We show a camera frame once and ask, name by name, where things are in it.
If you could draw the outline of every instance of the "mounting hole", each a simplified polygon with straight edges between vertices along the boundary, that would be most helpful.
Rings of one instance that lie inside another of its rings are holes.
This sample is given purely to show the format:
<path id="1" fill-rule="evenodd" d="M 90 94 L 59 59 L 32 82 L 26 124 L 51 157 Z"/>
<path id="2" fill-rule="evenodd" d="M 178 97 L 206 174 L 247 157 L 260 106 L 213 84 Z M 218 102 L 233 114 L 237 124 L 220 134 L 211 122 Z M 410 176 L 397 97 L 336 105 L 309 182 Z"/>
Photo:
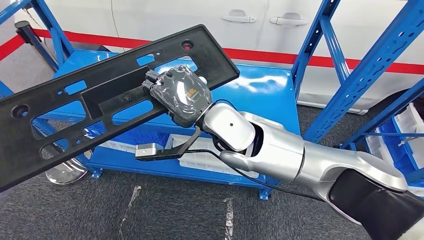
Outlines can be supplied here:
<path id="1" fill-rule="evenodd" d="M 20 119 L 25 117 L 28 114 L 30 108 L 27 105 L 19 105 L 12 109 L 12 117 L 15 119 Z"/>
<path id="2" fill-rule="evenodd" d="M 190 40 L 185 40 L 181 43 L 181 47 L 185 50 L 190 50 L 194 46 L 193 42 Z"/>

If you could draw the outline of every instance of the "car door handle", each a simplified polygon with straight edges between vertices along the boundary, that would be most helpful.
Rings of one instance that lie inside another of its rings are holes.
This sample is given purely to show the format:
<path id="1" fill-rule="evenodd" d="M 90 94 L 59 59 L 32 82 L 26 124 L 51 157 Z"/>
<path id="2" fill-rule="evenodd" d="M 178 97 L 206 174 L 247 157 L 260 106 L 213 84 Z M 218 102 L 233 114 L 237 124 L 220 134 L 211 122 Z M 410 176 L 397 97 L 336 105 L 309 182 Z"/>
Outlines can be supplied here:
<path id="1" fill-rule="evenodd" d="M 228 22 L 238 22 L 245 24 L 256 22 L 256 17 L 247 15 L 245 11 L 240 9 L 232 9 L 229 11 L 228 15 L 221 16 L 221 19 Z"/>
<path id="2" fill-rule="evenodd" d="M 308 23 L 308 21 L 302 19 L 301 16 L 295 12 L 286 12 L 282 16 L 273 16 L 269 19 L 269 21 L 276 25 L 291 26 L 300 26 Z"/>

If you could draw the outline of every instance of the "robotic arm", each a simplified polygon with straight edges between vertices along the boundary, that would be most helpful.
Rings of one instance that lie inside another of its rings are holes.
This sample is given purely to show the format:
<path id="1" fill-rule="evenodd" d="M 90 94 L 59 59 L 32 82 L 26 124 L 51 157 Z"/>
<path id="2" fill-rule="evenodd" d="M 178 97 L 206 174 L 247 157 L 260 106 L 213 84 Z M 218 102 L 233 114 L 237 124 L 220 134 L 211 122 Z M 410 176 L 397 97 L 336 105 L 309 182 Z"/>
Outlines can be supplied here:
<path id="1" fill-rule="evenodd" d="M 195 125 L 196 133 L 175 148 L 136 153 L 137 159 L 179 158 L 204 131 L 213 136 L 219 158 L 228 166 L 309 187 L 372 239 L 424 238 L 424 201 L 381 159 L 304 141 L 278 122 L 212 103 L 207 85 L 185 66 L 162 74 L 149 71 L 143 85 L 176 124 Z"/>

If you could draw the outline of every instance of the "car door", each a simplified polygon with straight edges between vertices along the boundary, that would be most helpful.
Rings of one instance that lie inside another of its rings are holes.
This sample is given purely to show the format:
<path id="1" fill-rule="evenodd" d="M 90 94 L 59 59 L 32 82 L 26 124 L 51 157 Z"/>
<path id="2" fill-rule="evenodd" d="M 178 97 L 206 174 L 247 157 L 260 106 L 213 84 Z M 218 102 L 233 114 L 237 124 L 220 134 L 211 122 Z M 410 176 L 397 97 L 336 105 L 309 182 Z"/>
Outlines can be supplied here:
<path id="1" fill-rule="evenodd" d="M 347 59 L 362 59 L 398 12 L 405 5 L 402 0 L 342 0 L 331 24 Z M 321 1 L 271 0 L 265 15 L 257 50 L 298 54 Z M 419 36 L 396 62 L 424 64 L 423 36 Z M 314 56 L 330 57 L 322 37 Z M 384 73 L 355 103 L 351 112 L 365 113 L 367 109 L 398 91 L 410 88 L 421 76 L 414 74 Z M 298 103 L 324 107 L 339 88 L 336 72 L 329 67 L 308 66 L 303 78 Z"/>
<path id="2" fill-rule="evenodd" d="M 268 0 L 112 0 L 122 38 L 156 40 L 204 24 L 224 48 L 254 49 Z"/>

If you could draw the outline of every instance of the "plastic wrap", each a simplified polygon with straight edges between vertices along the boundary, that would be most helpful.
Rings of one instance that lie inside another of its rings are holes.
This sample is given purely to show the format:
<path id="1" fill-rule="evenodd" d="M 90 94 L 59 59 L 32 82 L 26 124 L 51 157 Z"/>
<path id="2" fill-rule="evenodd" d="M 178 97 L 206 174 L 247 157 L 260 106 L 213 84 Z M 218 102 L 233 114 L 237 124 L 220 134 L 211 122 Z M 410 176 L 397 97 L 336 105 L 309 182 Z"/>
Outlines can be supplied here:
<path id="1" fill-rule="evenodd" d="M 233 228 L 234 228 L 234 209 L 233 199 L 226 198 L 223 201 L 226 203 L 226 214 L 225 214 L 225 240 L 233 239 Z"/>
<path id="2" fill-rule="evenodd" d="M 208 86 L 187 66 L 157 74 L 150 70 L 143 86 L 168 110 L 174 123 L 189 128 L 212 103 Z"/>

